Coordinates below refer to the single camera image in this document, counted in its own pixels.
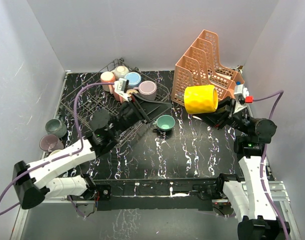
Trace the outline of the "lilac ceramic mug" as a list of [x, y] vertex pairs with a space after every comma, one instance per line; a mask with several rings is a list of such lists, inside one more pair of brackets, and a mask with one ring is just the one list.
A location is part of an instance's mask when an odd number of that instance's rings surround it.
[[138, 86], [138, 92], [143, 98], [154, 101], [157, 97], [157, 85], [150, 80], [143, 81]]

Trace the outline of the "grey green mug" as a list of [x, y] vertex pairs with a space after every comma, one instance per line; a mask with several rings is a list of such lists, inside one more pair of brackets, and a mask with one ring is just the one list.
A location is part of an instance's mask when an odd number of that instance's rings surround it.
[[53, 118], [45, 124], [45, 130], [48, 134], [53, 134], [60, 139], [66, 135], [67, 126], [60, 119]]

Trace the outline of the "peach plastic file organizer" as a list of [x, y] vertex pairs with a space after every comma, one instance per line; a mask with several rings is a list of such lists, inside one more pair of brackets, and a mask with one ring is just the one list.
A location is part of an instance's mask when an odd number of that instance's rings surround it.
[[220, 63], [219, 36], [204, 29], [175, 64], [171, 100], [183, 106], [186, 87], [204, 85], [214, 85], [222, 100], [244, 83], [240, 72]]

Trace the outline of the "teal green cup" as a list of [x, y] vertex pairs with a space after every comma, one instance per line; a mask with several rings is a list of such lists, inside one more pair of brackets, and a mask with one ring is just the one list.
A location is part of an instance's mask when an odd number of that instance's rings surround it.
[[176, 121], [171, 115], [161, 115], [152, 123], [155, 129], [163, 132], [170, 131], [175, 124]]

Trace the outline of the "yellow mug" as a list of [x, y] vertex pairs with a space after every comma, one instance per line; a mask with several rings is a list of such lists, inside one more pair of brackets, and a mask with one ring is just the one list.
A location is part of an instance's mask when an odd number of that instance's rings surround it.
[[214, 85], [189, 86], [184, 91], [184, 107], [188, 114], [214, 113], [218, 108], [218, 93]]

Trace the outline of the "blue mug cream inside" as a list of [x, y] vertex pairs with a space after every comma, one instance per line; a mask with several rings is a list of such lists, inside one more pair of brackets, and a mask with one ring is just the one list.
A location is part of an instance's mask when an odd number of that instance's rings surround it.
[[54, 155], [54, 154], [56, 154], [56, 153], [58, 153], [58, 152], [60, 152], [60, 151], [61, 151], [61, 149], [54, 150], [54, 151], [52, 151], [52, 152], [49, 154], [49, 156]]

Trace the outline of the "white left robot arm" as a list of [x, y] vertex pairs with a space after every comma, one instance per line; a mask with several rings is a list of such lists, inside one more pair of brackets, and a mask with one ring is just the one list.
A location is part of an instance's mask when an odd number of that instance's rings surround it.
[[86, 200], [93, 198], [96, 187], [89, 176], [61, 178], [60, 175], [108, 153], [118, 144], [123, 132], [137, 122], [153, 122], [172, 106], [170, 102], [134, 95], [121, 105], [117, 115], [106, 109], [96, 110], [89, 122], [90, 130], [54, 156], [31, 163], [16, 163], [13, 184], [21, 208], [31, 209], [47, 198], [65, 195], [81, 196]]

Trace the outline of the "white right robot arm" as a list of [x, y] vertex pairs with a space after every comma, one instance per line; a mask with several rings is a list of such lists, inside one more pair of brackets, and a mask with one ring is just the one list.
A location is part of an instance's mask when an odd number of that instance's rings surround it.
[[243, 133], [235, 138], [234, 152], [244, 179], [237, 174], [221, 173], [216, 180], [215, 192], [230, 201], [238, 219], [238, 239], [287, 240], [291, 228], [273, 202], [266, 174], [267, 145], [277, 126], [271, 119], [243, 113], [245, 108], [242, 104], [238, 109], [238, 101], [226, 97], [218, 103], [215, 112], [198, 115], [216, 129], [229, 125]]

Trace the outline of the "white speckled ceramic mug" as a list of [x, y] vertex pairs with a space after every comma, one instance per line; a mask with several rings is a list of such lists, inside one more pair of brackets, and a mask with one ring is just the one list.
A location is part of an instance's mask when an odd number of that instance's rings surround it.
[[113, 73], [115, 79], [119, 80], [120, 78], [124, 78], [130, 71], [126, 66], [120, 65], [120, 66], [117, 66], [111, 72]]

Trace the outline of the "tan brown mug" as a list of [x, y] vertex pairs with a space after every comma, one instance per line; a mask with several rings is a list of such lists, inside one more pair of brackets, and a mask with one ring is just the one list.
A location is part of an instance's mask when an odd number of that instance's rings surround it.
[[132, 96], [133, 94], [138, 94], [139, 92], [136, 89], [128, 89], [126, 91], [126, 93], [128, 94], [128, 96]]

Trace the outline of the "pink mug white inside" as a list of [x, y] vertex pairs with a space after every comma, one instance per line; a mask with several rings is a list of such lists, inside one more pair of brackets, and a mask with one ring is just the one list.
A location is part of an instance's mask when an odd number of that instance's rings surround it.
[[120, 87], [116, 87], [116, 86], [113, 87], [113, 95], [118, 102], [120, 103], [125, 102], [124, 94], [125, 94], [124, 91]]

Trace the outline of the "cream pink speckled mug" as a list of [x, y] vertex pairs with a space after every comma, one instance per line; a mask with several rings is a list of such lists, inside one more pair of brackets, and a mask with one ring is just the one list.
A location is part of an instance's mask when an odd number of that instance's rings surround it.
[[[111, 71], [105, 71], [100, 75], [100, 82], [101, 83], [114, 83], [116, 81], [115, 75]], [[113, 93], [113, 86], [114, 85], [102, 85], [104, 91], [109, 92], [110, 94]]]

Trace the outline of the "mauve pink mug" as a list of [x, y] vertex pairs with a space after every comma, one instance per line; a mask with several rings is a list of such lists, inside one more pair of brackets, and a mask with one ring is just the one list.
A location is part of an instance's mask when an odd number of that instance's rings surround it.
[[41, 150], [51, 153], [55, 150], [63, 150], [64, 145], [61, 140], [54, 134], [47, 134], [43, 136], [39, 142]]

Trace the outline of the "light blue textured mug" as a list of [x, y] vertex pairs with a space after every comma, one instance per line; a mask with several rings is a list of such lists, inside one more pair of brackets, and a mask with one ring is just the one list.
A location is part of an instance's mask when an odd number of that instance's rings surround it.
[[124, 76], [124, 78], [129, 81], [128, 87], [130, 89], [138, 87], [142, 81], [141, 75], [137, 72], [129, 72]]

